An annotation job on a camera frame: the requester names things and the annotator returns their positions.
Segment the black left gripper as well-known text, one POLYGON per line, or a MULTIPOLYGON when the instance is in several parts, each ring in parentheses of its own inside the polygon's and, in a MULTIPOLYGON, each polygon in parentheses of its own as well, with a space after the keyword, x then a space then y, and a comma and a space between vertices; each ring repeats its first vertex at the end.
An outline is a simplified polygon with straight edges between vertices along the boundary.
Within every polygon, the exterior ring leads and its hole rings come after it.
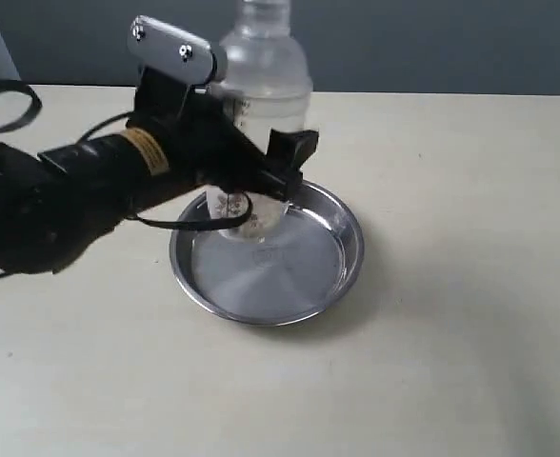
POLYGON ((233 124, 221 99, 147 67, 141 68, 126 126, 153 136, 171 172, 187 182, 272 199, 296 193, 301 168, 319 142, 317 130, 272 129, 265 154, 233 124))

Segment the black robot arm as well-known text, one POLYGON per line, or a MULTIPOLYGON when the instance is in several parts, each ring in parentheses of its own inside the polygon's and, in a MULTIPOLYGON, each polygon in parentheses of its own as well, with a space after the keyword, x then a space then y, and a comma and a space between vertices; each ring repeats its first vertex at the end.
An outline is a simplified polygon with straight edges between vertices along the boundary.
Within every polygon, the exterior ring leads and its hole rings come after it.
POLYGON ((0 272, 57 273, 143 211, 204 186, 291 200, 319 135, 273 131, 260 150, 223 102, 145 68, 123 130, 28 154, 0 142, 0 272))

